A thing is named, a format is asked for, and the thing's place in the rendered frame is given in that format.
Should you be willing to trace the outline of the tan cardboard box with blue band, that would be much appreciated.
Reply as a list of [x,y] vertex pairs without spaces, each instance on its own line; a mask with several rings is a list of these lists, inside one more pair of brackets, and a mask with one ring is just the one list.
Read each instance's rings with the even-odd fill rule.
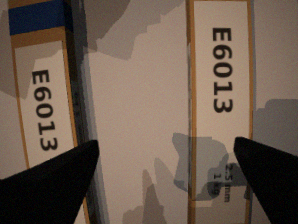
[[186,0],[188,224],[248,224],[250,185],[233,153],[253,140],[250,0]]
[[[85,142],[71,0],[8,0],[27,169]],[[90,184],[74,224],[98,224]]]

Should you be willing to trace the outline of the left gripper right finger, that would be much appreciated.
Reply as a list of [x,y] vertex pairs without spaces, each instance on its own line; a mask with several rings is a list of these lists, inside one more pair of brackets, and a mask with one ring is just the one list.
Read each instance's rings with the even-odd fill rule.
[[271,224],[298,224],[298,156],[236,137],[234,154]]

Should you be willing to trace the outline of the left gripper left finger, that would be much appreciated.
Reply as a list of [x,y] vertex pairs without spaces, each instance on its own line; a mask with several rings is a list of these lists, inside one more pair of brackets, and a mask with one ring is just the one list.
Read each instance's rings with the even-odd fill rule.
[[99,153],[98,141],[89,140],[0,179],[0,224],[74,224]]

